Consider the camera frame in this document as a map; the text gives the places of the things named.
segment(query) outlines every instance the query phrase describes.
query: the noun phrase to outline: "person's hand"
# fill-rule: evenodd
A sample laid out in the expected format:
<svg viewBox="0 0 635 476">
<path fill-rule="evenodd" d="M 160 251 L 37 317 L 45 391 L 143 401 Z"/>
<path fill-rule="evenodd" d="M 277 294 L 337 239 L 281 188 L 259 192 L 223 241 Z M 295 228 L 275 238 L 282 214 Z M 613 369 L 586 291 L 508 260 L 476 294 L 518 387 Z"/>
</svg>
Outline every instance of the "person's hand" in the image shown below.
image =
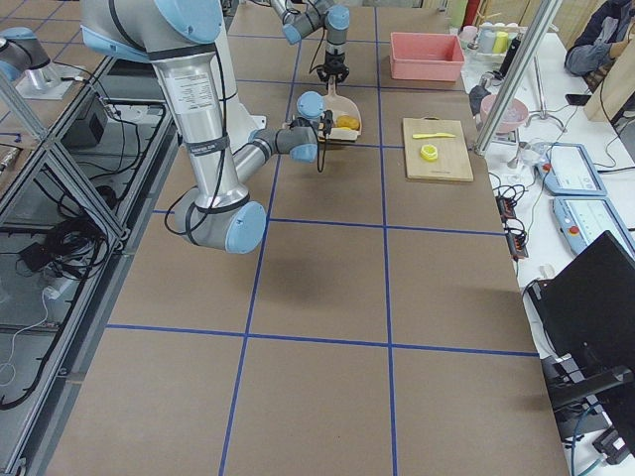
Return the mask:
<svg viewBox="0 0 635 476">
<path fill-rule="evenodd" d="M 624 53 L 624 50 L 626 49 L 627 46 L 628 46 L 628 40 L 624 40 L 623 42 L 613 43 L 611 45 L 611 49 L 608 51 L 608 55 L 611 57 L 612 60 L 615 60 L 622 53 Z"/>
</svg>

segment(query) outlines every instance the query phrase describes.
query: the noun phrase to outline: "blue joint cap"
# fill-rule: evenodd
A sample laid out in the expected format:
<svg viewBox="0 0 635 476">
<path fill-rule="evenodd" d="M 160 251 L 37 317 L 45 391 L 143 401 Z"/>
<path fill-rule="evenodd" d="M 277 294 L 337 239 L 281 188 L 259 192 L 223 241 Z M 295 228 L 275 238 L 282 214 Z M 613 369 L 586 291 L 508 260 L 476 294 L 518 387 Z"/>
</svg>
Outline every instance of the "blue joint cap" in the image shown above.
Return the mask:
<svg viewBox="0 0 635 476">
<path fill-rule="evenodd" d="M 36 40 L 36 34 L 26 27 L 7 28 L 5 31 L 0 32 L 0 37 L 4 37 L 7 40 Z"/>
<path fill-rule="evenodd" d="M 222 10 L 218 1 L 155 0 L 163 18 L 179 34 L 200 45 L 213 43 L 222 26 Z"/>
<path fill-rule="evenodd" d="M 7 76 L 10 81 L 15 81 L 17 78 L 20 77 L 20 74 L 22 74 L 20 70 L 14 67 L 12 64 L 8 64 L 7 62 L 2 60 L 0 60 L 0 71 L 4 72 L 4 75 Z"/>
<path fill-rule="evenodd" d="M 315 91 L 307 91 L 298 98 L 297 106 L 298 114 L 313 121 L 324 112 L 324 99 Z"/>
<path fill-rule="evenodd" d="M 103 35 L 93 32 L 89 28 L 81 26 L 81 33 L 83 35 L 83 42 L 91 50 L 95 50 L 107 57 L 114 57 L 120 60 L 129 60 L 134 62 L 150 62 L 148 55 L 139 50 L 135 50 L 128 45 L 116 42 Z"/>
<path fill-rule="evenodd" d="M 253 251 L 262 241 L 266 223 L 267 213 L 257 201 L 250 201 L 241 207 L 227 228 L 225 237 L 227 253 L 244 255 Z"/>
<path fill-rule="evenodd" d="M 296 162 L 312 164 L 318 155 L 318 144 L 302 144 L 301 146 L 296 146 L 291 150 L 289 155 Z"/>
<path fill-rule="evenodd" d="M 327 20 L 336 30 L 346 30 L 350 26 L 350 12 L 343 5 L 333 5 L 328 9 Z"/>
<path fill-rule="evenodd" d="M 300 35 L 298 29 L 290 23 L 282 27 L 282 33 L 287 38 L 289 45 L 295 45 L 302 39 L 302 36 Z"/>
</svg>

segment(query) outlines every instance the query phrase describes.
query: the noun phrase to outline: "yellow knife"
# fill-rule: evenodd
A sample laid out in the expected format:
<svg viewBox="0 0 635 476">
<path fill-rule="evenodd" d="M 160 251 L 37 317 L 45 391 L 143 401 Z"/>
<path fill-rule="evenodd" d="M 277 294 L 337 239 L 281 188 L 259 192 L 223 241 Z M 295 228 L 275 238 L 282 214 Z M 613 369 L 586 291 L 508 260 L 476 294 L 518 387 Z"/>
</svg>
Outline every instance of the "yellow knife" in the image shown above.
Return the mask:
<svg viewBox="0 0 635 476">
<path fill-rule="evenodd" d="M 433 134 L 413 134 L 413 139 L 433 139 L 435 137 L 456 137 L 454 134 L 448 132 L 435 132 Z"/>
</svg>

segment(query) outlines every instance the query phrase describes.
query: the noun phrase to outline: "pink bowl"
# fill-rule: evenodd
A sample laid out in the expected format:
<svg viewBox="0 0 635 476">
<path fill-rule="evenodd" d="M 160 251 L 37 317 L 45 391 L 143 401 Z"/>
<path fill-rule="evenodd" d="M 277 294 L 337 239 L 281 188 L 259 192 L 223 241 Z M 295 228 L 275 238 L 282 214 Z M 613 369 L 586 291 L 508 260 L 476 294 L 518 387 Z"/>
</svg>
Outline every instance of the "pink bowl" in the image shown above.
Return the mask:
<svg viewBox="0 0 635 476">
<path fill-rule="evenodd" d="M 494 105 L 494 101 L 496 100 L 496 94 L 490 94 L 485 96 L 480 103 L 480 119 L 485 122 L 487 120 L 487 116 L 489 115 L 489 111 Z M 529 117 L 529 109 L 527 106 L 518 99 L 514 98 L 512 103 L 507 107 L 505 114 L 503 114 L 503 120 L 498 125 L 498 129 L 496 132 L 499 134 L 506 134 L 508 132 L 515 131 L 520 126 L 525 124 L 527 118 Z"/>
</svg>

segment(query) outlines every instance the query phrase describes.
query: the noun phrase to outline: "person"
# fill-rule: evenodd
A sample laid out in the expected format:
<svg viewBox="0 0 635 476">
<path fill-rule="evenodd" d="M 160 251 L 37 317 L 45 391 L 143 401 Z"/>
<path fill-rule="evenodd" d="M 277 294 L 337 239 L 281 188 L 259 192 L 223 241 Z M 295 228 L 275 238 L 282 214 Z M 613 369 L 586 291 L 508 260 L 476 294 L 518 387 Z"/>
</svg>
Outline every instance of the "person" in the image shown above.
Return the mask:
<svg viewBox="0 0 635 476">
<path fill-rule="evenodd" d="M 585 76 L 611 65 L 628 45 L 635 0 L 608 0 L 591 16 L 565 58 L 565 68 Z"/>
</svg>

